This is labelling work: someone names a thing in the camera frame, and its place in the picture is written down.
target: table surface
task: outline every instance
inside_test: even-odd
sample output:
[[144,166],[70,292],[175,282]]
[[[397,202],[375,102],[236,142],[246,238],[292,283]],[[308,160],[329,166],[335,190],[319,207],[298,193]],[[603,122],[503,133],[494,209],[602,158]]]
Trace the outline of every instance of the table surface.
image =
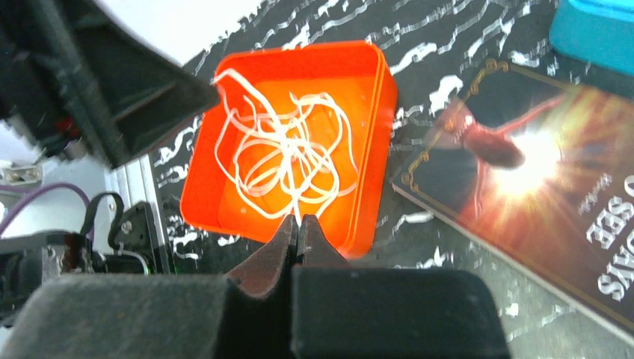
[[[411,215],[422,210],[389,184],[440,113],[438,96],[455,94],[485,58],[507,58],[555,79],[634,97],[633,79],[551,50],[547,37],[556,7],[557,0],[269,0],[243,19],[239,30],[185,68],[208,81],[220,59],[232,52],[371,40],[392,68],[399,103],[375,243],[354,264],[442,266],[477,274],[496,299],[515,358],[630,358],[634,351],[625,342],[442,221],[415,223]],[[521,88],[517,95],[522,96]],[[153,154],[164,199],[180,196],[197,127],[192,120],[173,146]],[[247,239],[196,230],[183,222],[176,208],[167,210],[167,231],[181,273],[225,272],[260,247]]]

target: book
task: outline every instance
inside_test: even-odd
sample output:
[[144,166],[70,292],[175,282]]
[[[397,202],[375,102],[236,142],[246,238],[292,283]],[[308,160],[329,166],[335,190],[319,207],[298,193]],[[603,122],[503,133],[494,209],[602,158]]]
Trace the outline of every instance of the book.
[[488,59],[422,143],[398,193],[634,343],[631,102]]

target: tangled white cord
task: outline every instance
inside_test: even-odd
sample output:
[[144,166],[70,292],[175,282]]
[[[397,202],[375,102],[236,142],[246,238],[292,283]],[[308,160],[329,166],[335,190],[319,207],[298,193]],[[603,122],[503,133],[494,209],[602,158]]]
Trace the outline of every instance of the tangled white cord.
[[[357,166],[352,156],[352,134],[351,126],[345,112],[335,103],[334,99],[327,93],[310,94],[297,98],[293,93],[289,93],[291,101],[297,108],[289,114],[278,115],[271,103],[262,95],[247,79],[234,69],[227,69],[213,79],[213,83],[217,84],[225,77],[229,77],[241,85],[253,98],[255,98],[265,113],[257,113],[256,106],[251,99],[244,95],[243,100],[250,106],[252,115],[240,116],[236,108],[229,108],[227,104],[227,96],[225,90],[218,85],[218,92],[223,99],[224,110],[227,118],[222,127],[221,133],[214,148],[216,162],[221,170],[234,185],[240,198],[251,208],[255,209],[260,215],[267,219],[280,218],[286,214],[293,212],[295,219],[301,223],[301,213],[299,204],[321,204],[315,216],[319,218],[321,214],[335,201],[337,197],[345,196],[352,193],[357,187],[357,181],[353,182],[347,188],[341,189],[339,172],[333,162],[332,153],[340,145],[343,138],[343,127],[345,126],[348,134],[348,155],[354,171],[358,175]],[[331,108],[336,116],[338,124],[338,133],[335,141],[325,147],[322,144],[310,140],[310,132],[306,121],[316,106],[325,106]],[[222,165],[218,158],[218,148],[223,141],[229,124],[234,125],[244,136],[240,140],[235,153],[233,154],[234,173],[229,171]],[[265,130],[265,124],[272,131]],[[297,135],[289,138],[289,132],[296,131]],[[244,177],[240,176],[240,155],[253,146],[271,147],[271,152],[263,156],[253,167],[248,169]],[[268,170],[257,174],[258,170],[272,159],[281,155],[281,161],[278,165],[272,166]],[[293,163],[297,163],[304,181],[299,185],[295,185],[293,174]],[[331,174],[333,183],[330,188],[320,188],[313,183],[318,173]],[[273,188],[279,186],[281,190],[290,196],[289,203],[278,212],[267,212],[257,204],[255,204],[246,194],[251,197],[262,197],[269,193]],[[306,197],[304,192],[308,189],[313,190],[319,197]]]

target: teal object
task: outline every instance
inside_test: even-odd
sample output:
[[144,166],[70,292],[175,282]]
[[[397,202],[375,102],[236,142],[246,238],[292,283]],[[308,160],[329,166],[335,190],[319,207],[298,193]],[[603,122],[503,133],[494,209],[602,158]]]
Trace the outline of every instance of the teal object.
[[634,0],[561,0],[550,42],[562,54],[634,76]]

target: orange plastic container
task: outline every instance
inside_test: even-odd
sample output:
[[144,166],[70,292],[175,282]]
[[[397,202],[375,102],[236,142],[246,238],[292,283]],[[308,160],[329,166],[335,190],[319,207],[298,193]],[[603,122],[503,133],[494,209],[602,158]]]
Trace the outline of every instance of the orange plastic container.
[[[339,172],[341,188],[354,181],[357,181],[357,187],[332,202],[319,222],[328,241],[342,255],[355,258],[367,253],[375,234],[398,95],[380,49],[363,41],[353,41],[287,51],[272,49],[241,53],[226,57],[218,65],[216,74],[228,68],[242,74],[278,114],[295,109],[289,91],[298,98],[326,92],[346,113],[351,124],[351,149],[358,173],[350,163],[347,141],[342,141],[335,149],[332,159]],[[221,80],[219,85],[226,90],[230,108],[237,108],[243,115],[249,114],[250,108],[242,98],[247,92],[241,86],[228,78]],[[311,141],[332,141],[333,130],[338,125],[331,115],[322,108],[315,109],[307,120]],[[224,107],[219,105],[203,118],[181,198],[181,213],[193,226],[266,243],[282,218],[264,218],[248,206],[216,162],[214,148],[226,117]],[[233,154],[243,135],[234,126],[228,126],[219,145],[218,158],[230,173],[234,171]],[[270,147],[264,147],[254,146],[243,152],[238,161],[241,173],[271,153]],[[332,177],[320,174],[314,182],[325,186],[328,181],[332,183]],[[270,209],[269,212],[276,212],[289,202],[289,196],[275,188],[263,197],[250,197],[250,200]],[[314,204],[302,203],[300,212],[312,214],[317,208]]]

